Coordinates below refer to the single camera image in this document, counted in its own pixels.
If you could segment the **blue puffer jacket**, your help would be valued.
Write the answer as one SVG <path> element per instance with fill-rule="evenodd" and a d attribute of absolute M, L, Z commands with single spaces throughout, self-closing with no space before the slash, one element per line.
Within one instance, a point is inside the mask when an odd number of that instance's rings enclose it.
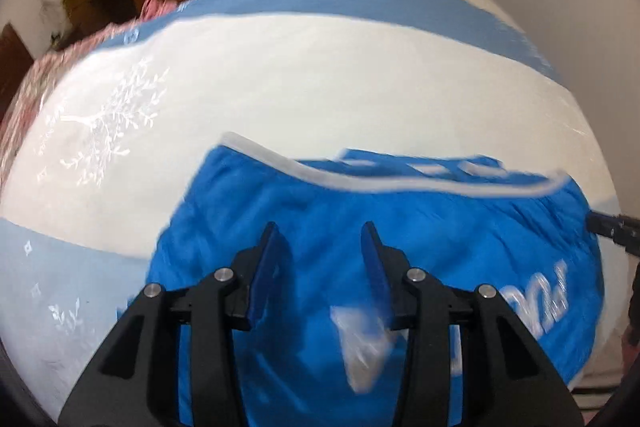
<path fill-rule="evenodd" d="M 604 301 L 588 210 L 561 171 L 368 150 L 296 160 L 230 134 L 160 233 L 146 278 L 192 287 L 274 225 L 250 330 L 233 336 L 250 425 L 387 426 L 408 353 L 393 300 L 412 286 L 385 269 L 380 250 L 452 288 L 495 288 L 571 381 Z"/>

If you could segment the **pink floral quilt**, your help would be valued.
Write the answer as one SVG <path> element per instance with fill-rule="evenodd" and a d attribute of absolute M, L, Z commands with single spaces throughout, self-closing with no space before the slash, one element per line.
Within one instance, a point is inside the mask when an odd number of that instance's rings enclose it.
<path fill-rule="evenodd" d="M 100 44 L 137 29 L 143 22 L 177 9 L 176 0 L 145 0 L 140 15 L 127 23 L 109 23 L 63 51 L 52 51 L 27 69 L 8 108 L 1 113 L 1 184 L 6 183 L 17 153 L 44 103 L 63 77 Z"/>

